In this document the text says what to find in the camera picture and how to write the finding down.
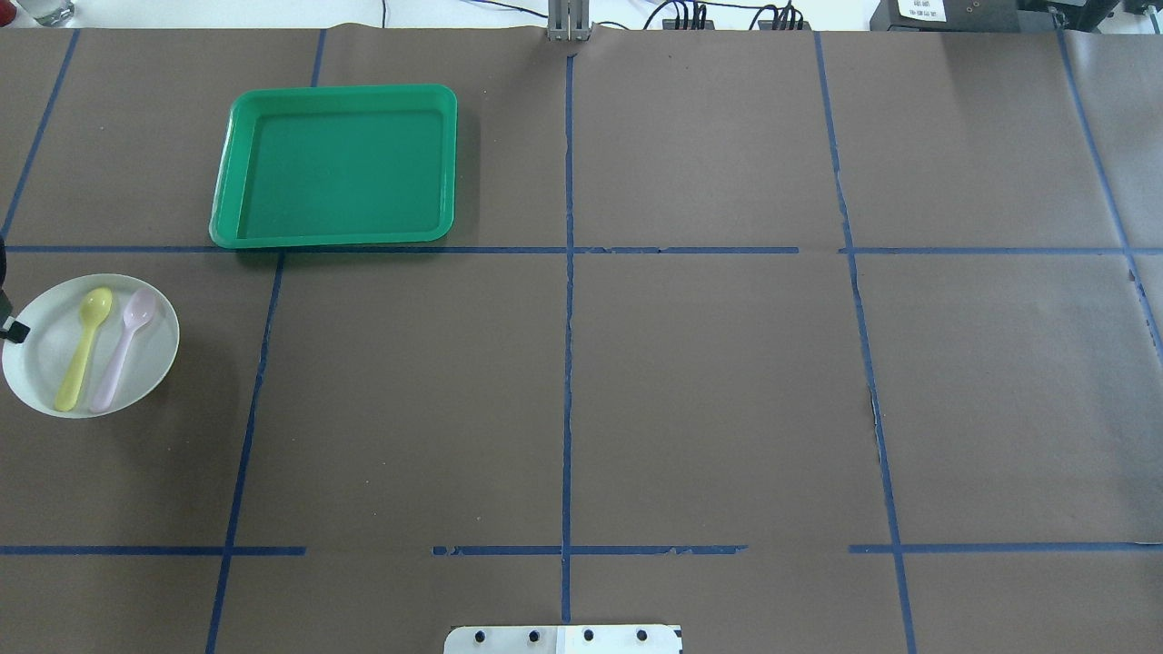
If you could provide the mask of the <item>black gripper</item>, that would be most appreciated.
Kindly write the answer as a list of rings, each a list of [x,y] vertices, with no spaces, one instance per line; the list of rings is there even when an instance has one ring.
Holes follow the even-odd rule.
[[[5,240],[0,240],[0,310],[1,313],[8,313],[8,297],[5,294],[5,277],[8,273],[8,261],[7,261],[7,249],[5,248]],[[24,343],[26,336],[29,335],[30,328],[26,324],[17,322],[13,317],[3,319],[3,326],[1,326],[0,336],[3,341],[12,343]]]

